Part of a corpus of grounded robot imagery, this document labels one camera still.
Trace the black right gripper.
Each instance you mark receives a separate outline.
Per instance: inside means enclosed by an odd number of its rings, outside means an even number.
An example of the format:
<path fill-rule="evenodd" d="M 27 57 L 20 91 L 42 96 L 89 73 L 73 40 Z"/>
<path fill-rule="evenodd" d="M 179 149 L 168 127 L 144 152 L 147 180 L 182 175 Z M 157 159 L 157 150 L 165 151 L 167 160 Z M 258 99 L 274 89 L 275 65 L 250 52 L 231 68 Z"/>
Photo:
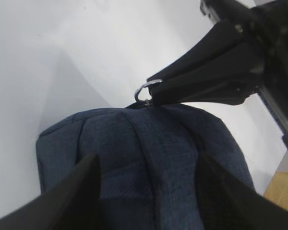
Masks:
<path fill-rule="evenodd" d="M 265 68 L 256 92 L 280 127 L 288 149 L 288 0 L 251 9 L 236 0 L 202 0 L 200 10 L 216 25 L 186 54 L 149 78 L 159 80 L 149 90 L 239 45 L 249 45 L 259 55 L 258 45 L 265 52 Z"/>

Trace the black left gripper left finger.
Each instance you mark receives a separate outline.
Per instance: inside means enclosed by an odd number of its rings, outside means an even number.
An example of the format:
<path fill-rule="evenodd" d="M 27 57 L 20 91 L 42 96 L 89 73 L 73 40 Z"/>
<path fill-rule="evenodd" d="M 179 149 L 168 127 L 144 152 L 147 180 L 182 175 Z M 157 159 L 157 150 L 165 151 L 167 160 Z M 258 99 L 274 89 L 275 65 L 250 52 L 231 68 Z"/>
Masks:
<path fill-rule="evenodd" d="M 83 158 L 54 187 L 0 219 L 0 230 L 99 230 L 101 190 L 97 156 Z"/>

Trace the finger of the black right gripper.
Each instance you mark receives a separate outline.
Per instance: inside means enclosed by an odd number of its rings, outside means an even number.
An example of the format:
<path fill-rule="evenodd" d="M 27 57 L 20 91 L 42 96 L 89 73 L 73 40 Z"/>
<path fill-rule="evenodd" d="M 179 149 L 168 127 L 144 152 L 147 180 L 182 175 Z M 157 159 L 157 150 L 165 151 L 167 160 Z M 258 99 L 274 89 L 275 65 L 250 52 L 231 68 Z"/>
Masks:
<path fill-rule="evenodd" d="M 154 87 L 153 102 L 242 104 L 260 84 L 263 71 L 264 58 L 249 45 L 239 45 Z"/>

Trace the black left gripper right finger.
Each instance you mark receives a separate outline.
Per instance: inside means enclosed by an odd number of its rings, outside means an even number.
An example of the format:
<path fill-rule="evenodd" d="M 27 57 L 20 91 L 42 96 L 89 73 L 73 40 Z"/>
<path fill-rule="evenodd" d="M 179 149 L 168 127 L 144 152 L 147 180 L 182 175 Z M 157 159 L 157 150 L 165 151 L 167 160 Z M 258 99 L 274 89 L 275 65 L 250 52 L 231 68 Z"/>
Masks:
<path fill-rule="evenodd" d="M 206 230 L 288 230 L 288 211 L 258 195 L 206 153 L 195 171 Z"/>

